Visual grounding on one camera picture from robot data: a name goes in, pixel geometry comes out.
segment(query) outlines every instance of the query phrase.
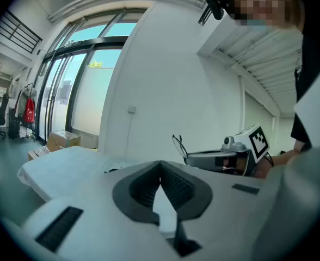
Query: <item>black rubber pad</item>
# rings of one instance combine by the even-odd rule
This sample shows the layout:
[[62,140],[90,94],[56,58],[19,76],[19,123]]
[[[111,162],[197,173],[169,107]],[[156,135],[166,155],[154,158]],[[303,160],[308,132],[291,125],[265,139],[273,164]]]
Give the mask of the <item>black rubber pad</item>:
[[35,241],[55,252],[67,236],[83,210],[74,207],[66,208],[36,239]]
[[249,194],[258,194],[259,189],[258,188],[253,188],[253,187],[248,187],[247,185],[240,185],[240,184],[235,184],[232,186],[233,189],[237,189],[243,192],[248,192]]

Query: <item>metal staircase railing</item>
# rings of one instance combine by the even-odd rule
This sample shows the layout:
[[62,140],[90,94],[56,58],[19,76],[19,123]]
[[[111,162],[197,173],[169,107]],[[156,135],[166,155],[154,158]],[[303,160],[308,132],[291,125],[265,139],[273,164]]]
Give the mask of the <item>metal staircase railing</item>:
[[32,53],[42,38],[7,10],[0,19],[0,34]]

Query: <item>glass door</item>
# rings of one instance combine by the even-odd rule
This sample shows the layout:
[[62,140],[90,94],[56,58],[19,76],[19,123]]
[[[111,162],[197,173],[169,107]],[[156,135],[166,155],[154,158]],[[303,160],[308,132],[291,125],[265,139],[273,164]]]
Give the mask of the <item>glass door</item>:
[[39,140],[46,143],[51,131],[65,129],[72,86],[86,53],[54,60],[41,100]]
[[80,66],[86,56],[85,54],[79,54],[70,56],[67,61],[67,65],[56,80],[56,85],[52,95],[52,111],[50,112],[49,131],[58,131],[66,128],[66,117],[69,98],[72,93],[72,87],[75,79],[78,75]]
[[65,58],[57,59],[54,61],[53,66],[47,77],[46,84],[44,86],[44,93],[42,94],[40,114],[39,114],[39,138],[41,142],[46,142],[46,139],[47,139],[47,133],[46,133],[46,125],[47,125],[47,118],[48,118],[47,108],[50,102],[49,98],[51,97],[51,93],[52,93],[52,84],[64,60]]
[[84,70],[74,101],[71,121],[73,132],[99,136],[104,100],[120,52],[121,49],[102,49],[94,52]]

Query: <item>cardboard box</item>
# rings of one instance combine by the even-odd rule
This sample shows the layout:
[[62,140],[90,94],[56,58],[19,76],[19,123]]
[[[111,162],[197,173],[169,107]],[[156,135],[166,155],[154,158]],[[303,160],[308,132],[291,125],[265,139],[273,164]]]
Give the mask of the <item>cardboard box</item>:
[[46,146],[50,152],[54,152],[61,148],[80,146],[80,139],[79,135],[65,130],[57,130],[50,133]]
[[30,150],[28,151],[28,161],[32,160],[32,159],[36,159],[39,158],[45,154],[49,154],[50,151],[46,146],[40,147],[38,149],[35,150]]

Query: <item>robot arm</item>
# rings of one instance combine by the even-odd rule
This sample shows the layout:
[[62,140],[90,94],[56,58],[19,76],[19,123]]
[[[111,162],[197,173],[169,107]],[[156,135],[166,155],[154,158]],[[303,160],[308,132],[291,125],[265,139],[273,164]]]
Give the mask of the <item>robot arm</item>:
[[[260,125],[249,127],[235,136],[226,137],[221,149],[215,151],[187,153],[181,137],[177,139],[173,135],[173,141],[187,165],[241,176],[252,176],[256,164],[270,149]],[[238,159],[245,159],[243,169],[237,169]]]

